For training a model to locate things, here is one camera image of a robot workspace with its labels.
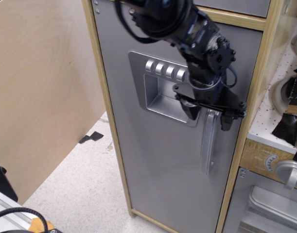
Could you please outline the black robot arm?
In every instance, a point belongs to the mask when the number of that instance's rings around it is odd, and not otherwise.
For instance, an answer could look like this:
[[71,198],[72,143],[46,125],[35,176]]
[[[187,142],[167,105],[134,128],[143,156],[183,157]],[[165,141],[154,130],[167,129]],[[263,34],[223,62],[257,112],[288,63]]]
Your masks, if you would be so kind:
[[221,113],[221,127],[228,131],[234,120],[246,115],[246,102],[231,91],[227,70],[235,51],[219,28],[191,0],[128,0],[130,14],[145,37],[136,36],[122,14],[121,1],[114,2],[116,14],[126,31],[143,44],[161,40],[176,47],[187,62],[187,82],[173,91],[183,111],[195,119],[201,107]]

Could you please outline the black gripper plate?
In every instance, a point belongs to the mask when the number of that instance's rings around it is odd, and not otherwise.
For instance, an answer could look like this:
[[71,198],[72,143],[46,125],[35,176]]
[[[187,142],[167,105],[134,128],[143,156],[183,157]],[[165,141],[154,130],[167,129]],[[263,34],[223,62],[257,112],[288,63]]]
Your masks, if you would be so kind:
[[246,102],[221,84],[203,89],[190,83],[179,83],[173,86],[173,91],[191,120],[197,119],[201,107],[221,112],[223,131],[229,131],[235,119],[246,115]]

